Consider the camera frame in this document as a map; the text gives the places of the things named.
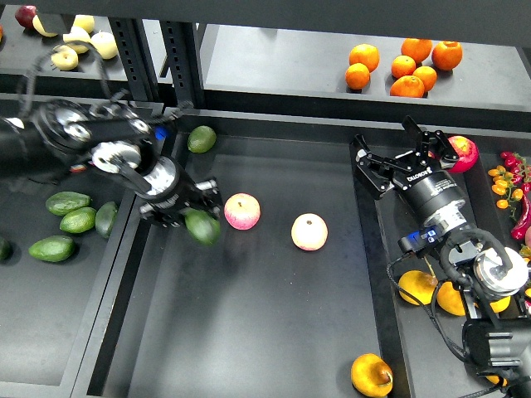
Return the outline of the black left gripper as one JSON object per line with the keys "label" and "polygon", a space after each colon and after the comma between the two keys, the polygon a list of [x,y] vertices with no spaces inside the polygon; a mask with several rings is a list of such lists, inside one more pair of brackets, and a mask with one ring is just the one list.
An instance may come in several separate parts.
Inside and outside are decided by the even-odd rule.
{"label": "black left gripper", "polygon": [[208,212],[214,218],[222,213],[222,196],[216,178],[195,183],[172,158],[161,157],[145,174],[132,170],[136,194],[144,201],[140,217],[164,228],[185,225],[189,209]]}

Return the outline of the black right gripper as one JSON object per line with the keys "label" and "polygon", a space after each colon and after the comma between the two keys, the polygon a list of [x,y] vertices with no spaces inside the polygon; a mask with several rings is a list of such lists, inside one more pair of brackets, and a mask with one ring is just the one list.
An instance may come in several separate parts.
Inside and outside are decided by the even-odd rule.
{"label": "black right gripper", "polygon": [[[401,238],[402,245],[434,245],[450,232],[465,227],[468,221],[461,213],[465,197],[461,188],[445,170],[453,168],[459,155],[441,130],[421,129],[407,115],[402,127],[416,139],[412,169],[395,158],[374,154],[362,134],[350,143],[353,175],[368,190],[374,200],[380,200],[391,190],[408,207],[417,223],[417,230]],[[442,169],[428,166],[438,161]]]}

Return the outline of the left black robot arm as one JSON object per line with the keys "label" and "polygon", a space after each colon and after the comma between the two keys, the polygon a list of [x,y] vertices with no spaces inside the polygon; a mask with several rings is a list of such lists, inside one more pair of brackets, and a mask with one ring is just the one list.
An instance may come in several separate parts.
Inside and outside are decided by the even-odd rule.
{"label": "left black robot arm", "polygon": [[162,155],[157,134],[174,133],[184,115],[144,119],[111,93],[103,58],[93,45],[82,42],[99,67],[106,99],[85,107],[66,99],[49,99],[34,108],[37,77],[53,56],[71,55],[70,43],[39,56],[17,86],[19,110],[1,119],[1,178],[60,177],[77,166],[94,166],[132,189],[144,200],[140,214],[162,226],[180,226],[191,210],[217,219],[222,198],[211,177],[194,182],[174,158]]}

